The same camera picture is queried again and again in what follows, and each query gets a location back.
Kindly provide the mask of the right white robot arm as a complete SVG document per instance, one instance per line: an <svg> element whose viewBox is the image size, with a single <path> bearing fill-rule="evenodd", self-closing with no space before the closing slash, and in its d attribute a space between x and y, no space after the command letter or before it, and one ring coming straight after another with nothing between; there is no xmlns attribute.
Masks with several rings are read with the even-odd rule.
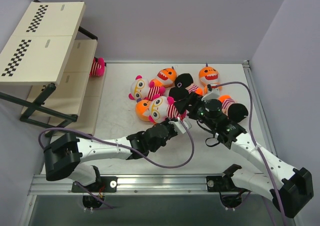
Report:
<svg viewBox="0 0 320 226"><path fill-rule="evenodd" d="M252 135L222 112L217 99L204 101L192 92L174 106L180 113L203 122L219 143L241 155L261 171L255 174L233 165L222 177L222 186L232 191L236 187L248 189L270 201L284 215L293 219L313 198L312 174L306 168L297 169L254 142Z"/></svg>

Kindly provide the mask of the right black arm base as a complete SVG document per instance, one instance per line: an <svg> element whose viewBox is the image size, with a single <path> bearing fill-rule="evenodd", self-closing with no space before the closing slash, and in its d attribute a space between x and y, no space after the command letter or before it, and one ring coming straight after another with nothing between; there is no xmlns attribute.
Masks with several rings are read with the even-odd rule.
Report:
<svg viewBox="0 0 320 226"><path fill-rule="evenodd" d="M220 202L226 211L234 212L251 194L248 189L237 187L232 182L232 176L240 169L240 165L233 164L221 175L208 175L205 178L207 191L219 194Z"/></svg>

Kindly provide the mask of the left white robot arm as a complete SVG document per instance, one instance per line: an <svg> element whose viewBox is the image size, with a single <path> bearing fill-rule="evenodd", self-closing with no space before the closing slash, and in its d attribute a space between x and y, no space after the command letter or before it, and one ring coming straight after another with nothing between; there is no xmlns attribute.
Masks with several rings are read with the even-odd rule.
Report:
<svg viewBox="0 0 320 226"><path fill-rule="evenodd" d="M129 136L105 141L80 138L68 132L44 148L46 180L49 182L71 179L81 183L88 191L101 187L100 173L88 162L103 159L137 160L164 147L178 135L172 121L157 123L151 128Z"/></svg>

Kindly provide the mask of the white pink glasses plush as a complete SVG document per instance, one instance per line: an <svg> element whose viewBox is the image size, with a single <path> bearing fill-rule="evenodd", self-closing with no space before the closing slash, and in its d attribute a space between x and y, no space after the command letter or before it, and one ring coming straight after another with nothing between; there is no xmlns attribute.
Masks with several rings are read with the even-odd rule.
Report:
<svg viewBox="0 0 320 226"><path fill-rule="evenodd" d="M187 112L179 113L178 109L174 105L175 100L171 96L157 96L149 105L150 122L157 124L168 120L184 119L187 116Z"/></svg>
<svg viewBox="0 0 320 226"><path fill-rule="evenodd" d="M128 98L134 101L138 99L152 101L156 95L163 96L165 91L165 87L156 86L153 81L149 82L148 79L137 75L135 81L130 86Z"/></svg>

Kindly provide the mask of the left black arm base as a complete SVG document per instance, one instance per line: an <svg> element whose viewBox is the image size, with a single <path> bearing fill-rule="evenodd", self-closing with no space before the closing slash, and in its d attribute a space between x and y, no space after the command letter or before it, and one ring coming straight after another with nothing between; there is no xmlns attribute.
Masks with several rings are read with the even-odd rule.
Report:
<svg viewBox="0 0 320 226"><path fill-rule="evenodd" d="M107 203L105 193L116 193L118 178L116 176L101 176L96 182L84 186L77 182L72 184L72 193L83 193L80 205L84 210L112 210L115 206Z"/></svg>

